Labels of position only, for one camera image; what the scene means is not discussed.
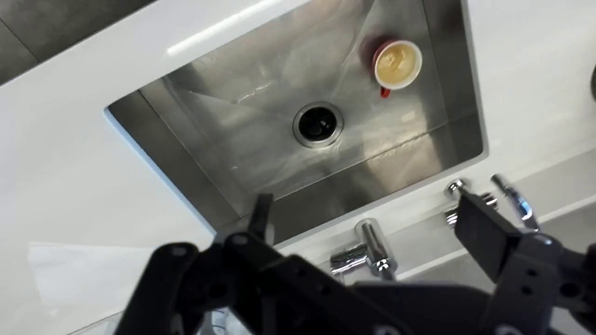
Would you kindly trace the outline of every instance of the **sink basin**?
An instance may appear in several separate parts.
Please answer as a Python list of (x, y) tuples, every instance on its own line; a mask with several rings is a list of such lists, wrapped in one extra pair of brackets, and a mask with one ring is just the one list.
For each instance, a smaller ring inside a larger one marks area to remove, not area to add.
[[(483, 154), (461, 0), (312, 0), (109, 110), (215, 231), (276, 195), (276, 242)], [(414, 41), (390, 98), (373, 48)]]

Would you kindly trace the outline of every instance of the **black metal frame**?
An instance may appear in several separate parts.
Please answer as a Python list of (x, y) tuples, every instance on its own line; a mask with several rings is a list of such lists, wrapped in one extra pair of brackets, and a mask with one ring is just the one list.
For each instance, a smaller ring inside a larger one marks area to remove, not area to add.
[(541, 335), (557, 333), (550, 329), (554, 305), (596, 331), (596, 247), (580, 255), (548, 234), (522, 234), (466, 190), (455, 232), (498, 283), (494, 294), (455, 285), (345, 286), (308, 260), (267, 246), (271, 199), (258, 203), (250, 232), (232, 234), (204, 253), (191, 244), (157, 249), (118, 335), (198, 333), (204, 314), (220, 307), (265, 335)]

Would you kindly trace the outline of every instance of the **white countertop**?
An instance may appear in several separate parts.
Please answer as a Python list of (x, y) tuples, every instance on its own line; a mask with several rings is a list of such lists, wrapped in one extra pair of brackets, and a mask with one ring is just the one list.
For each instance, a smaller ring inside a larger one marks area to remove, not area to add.
[[(151, 247), (209, 246), (205, 221), (118, 134), (105, 108), (302, 2), (157, 2), (0, 87), (0, 333), (73, 331), (125, 305)], [(466, 11), (489, 156), (306, 232), (284, 251), (321, 259), (349, 242), (358, 218), (375, 216), (392, 234), (438, 214), (455, 177), (483, 190), (494, 171), (522, 180), (596, 149), (589, 93), (596, 2), (468, 0)], [(168, 54), (198, 31), (196, 45)]]

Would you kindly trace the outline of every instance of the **faucet handle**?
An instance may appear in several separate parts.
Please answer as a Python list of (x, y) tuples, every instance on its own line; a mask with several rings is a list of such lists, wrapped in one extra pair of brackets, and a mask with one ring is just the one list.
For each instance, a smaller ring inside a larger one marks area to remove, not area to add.
[(343, 273), (349, 273), (360, 266), (366, 266), (368, 264), (368, 246), (358, 244), (358, 246), (353, 246), (341, 253), (336, 253), (336, 255), (332, 255), (330, 264), (332, 264), (334, 275), (343, 275)]

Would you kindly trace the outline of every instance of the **drain hole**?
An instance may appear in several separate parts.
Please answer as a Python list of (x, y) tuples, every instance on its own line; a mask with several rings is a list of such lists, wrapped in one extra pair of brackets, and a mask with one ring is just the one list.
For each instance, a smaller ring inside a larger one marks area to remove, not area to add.
[(302, 138), (310, 141), (323, 141), (332, 138), (338, 128), (336, 113), (328, 108), (314, 108), (302, 113), (299, 121), (299, 130)]
[(332, 145), (343, 128), (343, 119), (332, 104), (310, 104), (295, 119), (297, 139), (308, 147)]

